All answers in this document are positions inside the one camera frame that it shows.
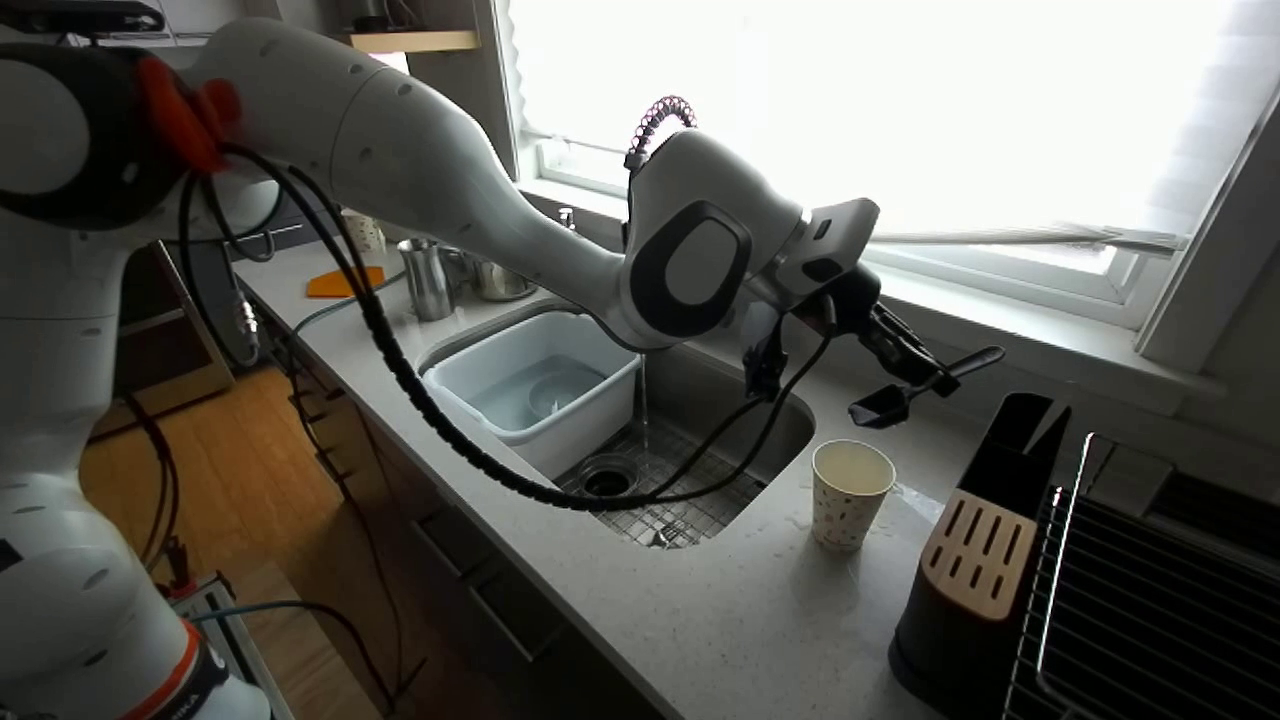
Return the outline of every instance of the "white plastic basin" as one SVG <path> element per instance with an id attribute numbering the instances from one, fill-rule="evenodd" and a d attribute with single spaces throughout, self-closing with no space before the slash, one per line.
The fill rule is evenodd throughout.
<path id="1" fill-rule="evenodd" d="M 536 472 L 564 476 L 633 425 L 636 372 L 642 356 L 594 316 L 545 312 L 434 365 L 426 385 L 448 421 L 474 421 Z"/>

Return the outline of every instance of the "wooden floor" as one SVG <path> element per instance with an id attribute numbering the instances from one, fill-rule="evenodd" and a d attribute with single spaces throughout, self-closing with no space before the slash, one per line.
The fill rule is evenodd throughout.
<path id="1" fill-rule="evenodd" d="M 396 634 L 389 599 L 376 594 L 380 585 L 360 526 L 312 459 L 312 444 L 290 406 L 290 380 L 274 368 L 254 372 L 229 397 L 166 416 L 160 427 L 174 441 L 183 481 L 180 540 L 194 554 L 194 573 L 214 576 L 262 560 L 280 565 L 300 595 L 346 608 L 368 635 L 383 678 L 394 678 Z M 84 456 L 84 488 L 131 549 L 140 549 L 156 505 L 156 456 L 144 433 L 94 444 Z M 372 526 L 394 521 L 394 501 L 360 505 L 368 505 Z M 491 683 L 434 630 L 434 614 L 426 614 L 434 595 L 405 573 L 413 558 L 405 558 L 405 549 L 380 554 L 405 608 L 405 663 L 429 662 L 396 717 L 503 717 Z M 341 634 L 328 635 L 360 678 L 348 640 Z"/>

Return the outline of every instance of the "kitchen sink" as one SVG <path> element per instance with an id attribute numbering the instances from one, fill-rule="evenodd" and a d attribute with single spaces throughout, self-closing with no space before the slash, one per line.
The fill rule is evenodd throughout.
<path id="1" fill-rule="evenodd" d="M 723 365 L 699 343 L 680 343 L 652 354 L 642 365 L 636 416 L 600 452 L 556 476 L 564 492 L 579 497 L 636 497 L 660 488 L 714 427 L 745 406 L 741 368 Z M 671 492 L 692 492 L 723 481 L 756 444 L 774 406 L 752 408 L 723 433 L 709 456 L 671 484 Z M 652 505 L 636 512 L 598 512 L 621 536 L 646 549 L 692 549 L 721 529 L 728 529 L 765 488 L 782 476 L 792 456 L 813 441 L 813 411 L 790 399 L 756 452 L 756 459 L 721 492 Z"/>

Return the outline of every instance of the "window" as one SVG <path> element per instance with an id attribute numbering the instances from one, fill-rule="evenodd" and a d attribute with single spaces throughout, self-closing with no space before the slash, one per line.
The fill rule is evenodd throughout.
<path id="1" fill-rule="evenodd" d="M 782 191 L 881 199 L 871 268 L 1143 327 L 1267 111 L 1251 0 L 500 0 L 520 161 L 623 191 L 670 92 Z M 1102 243 L 974 243 L 1083 227 Z"/>

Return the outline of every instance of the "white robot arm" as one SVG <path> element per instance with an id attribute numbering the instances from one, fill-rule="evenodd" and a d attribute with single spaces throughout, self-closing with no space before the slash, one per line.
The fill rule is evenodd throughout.
<path id="1" fill-rule="evenodd" d="M 629 251 L 608 251 L 545 222 L 446 95 L 284 23 L 217 33 L 180 80 L 131 54 L 0 44 L 0 95 L 0 717 L 263 717 L 78 484 L 114 399 L 124 258 L 174 231 L 177 184 L 214 174 L 217 146 L 512 263 L 633 349 L 699 337 L 745 303 L 782 316 L 824 289 L 854 297 L 838 325 L 871 327 L 875 291 L 850 280 L 875 206 L 803 215 L 703 131 L 650 157 Z M 276 191 L 254 174 L 221 184 L 242 223 Z"/>

